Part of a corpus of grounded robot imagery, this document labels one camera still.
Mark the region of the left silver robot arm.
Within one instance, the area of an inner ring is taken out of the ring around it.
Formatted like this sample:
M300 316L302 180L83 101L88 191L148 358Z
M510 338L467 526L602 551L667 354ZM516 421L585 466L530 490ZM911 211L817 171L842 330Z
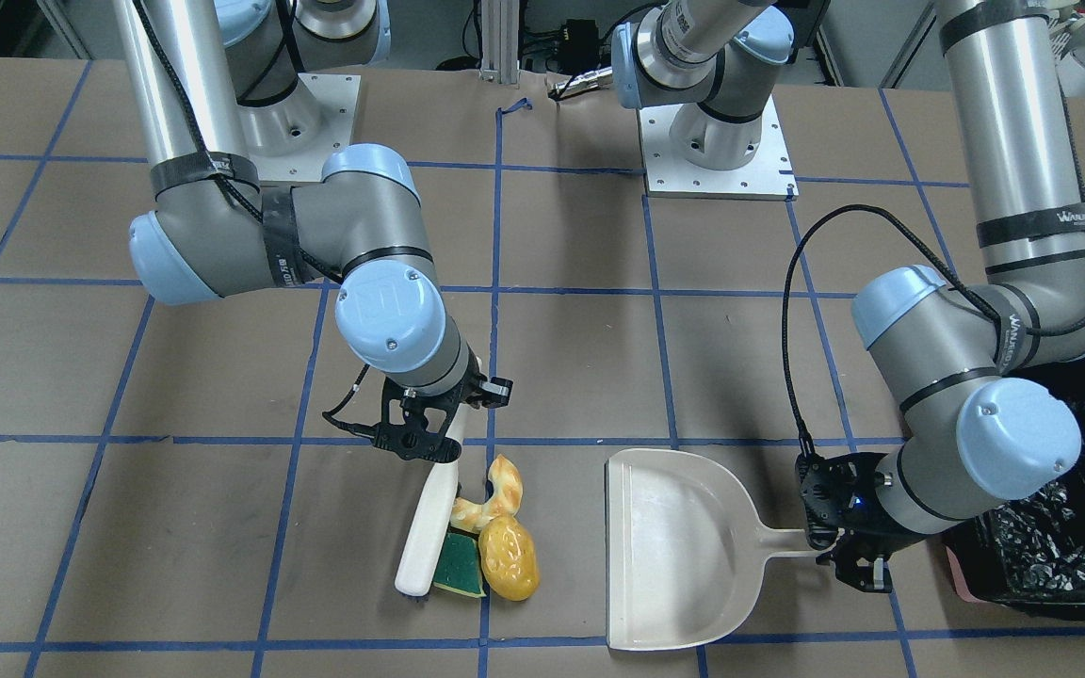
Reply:
M1077 462L1076 418L1045 387L1008 375L1085 359L1085 186L1049 39L1046 1L931 1L959 112L987 284L963 286L888 210L839 207L806 231L787 268L786 387L802 451L797 479L817 563L839 583L890 592L888 559L1012 499ZM611 68L625 108L681 105L669 135L693 166L733 170L756 143L775 66L791 40L775 1L668 1L617 26ZM901 266L857 293L851 314L910 439L895 455L825 459L793 395L788 287L810 235L868 212L929 266Z

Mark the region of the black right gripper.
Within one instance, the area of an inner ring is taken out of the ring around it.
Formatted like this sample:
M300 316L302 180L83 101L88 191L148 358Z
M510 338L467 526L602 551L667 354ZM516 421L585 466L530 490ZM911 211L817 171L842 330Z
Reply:
M359 391L370 364L363 364L347 395L330 411L320 415L335 428L366 438L376 449L395 452L404 460L430 460L451 463L462 453L463 437L451 439L449 428L456 424L461 405L478 409L495 409L510 402L513 381L487 378L477 363L465 368L464 378L452 389L439 395L420 395L384 379L381 391L381 419L374 425L346 422L339 417L346 404Z

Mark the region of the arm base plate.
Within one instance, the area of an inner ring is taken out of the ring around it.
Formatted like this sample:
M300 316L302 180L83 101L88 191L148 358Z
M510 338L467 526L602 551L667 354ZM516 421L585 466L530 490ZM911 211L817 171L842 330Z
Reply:
M651 197L800 197L773 95L758 119L740 124L712 119L697 104L642 108L638 119Z
M359 91L358 74L302 74L280 102L238 105L240 146L227 152L250 159L260 186L318 182L327 159L352 142Z

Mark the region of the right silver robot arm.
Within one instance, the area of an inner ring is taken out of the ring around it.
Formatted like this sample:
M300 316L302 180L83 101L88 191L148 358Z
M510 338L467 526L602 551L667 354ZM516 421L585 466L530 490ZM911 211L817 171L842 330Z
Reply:
M421 199L396 151L327 143L307 71L386 55L383 1L117 1L156 207L135 271L182 305L324 278L352 351L386 381L374 425L326 419L404 460L452 462L463 405L498 408L448 316Z

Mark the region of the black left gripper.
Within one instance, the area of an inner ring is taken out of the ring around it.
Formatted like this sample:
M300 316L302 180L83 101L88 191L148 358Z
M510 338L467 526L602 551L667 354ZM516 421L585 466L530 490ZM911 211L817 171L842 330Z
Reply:
M821 551L817 563L833 563L839 583L861 592L891 592L888 561L927 538L901 526L880 506L878 490L885 486L885 474L878 466L886 458L879 452L851 452L827 459L802 451L795 460L808 521L806 540Z

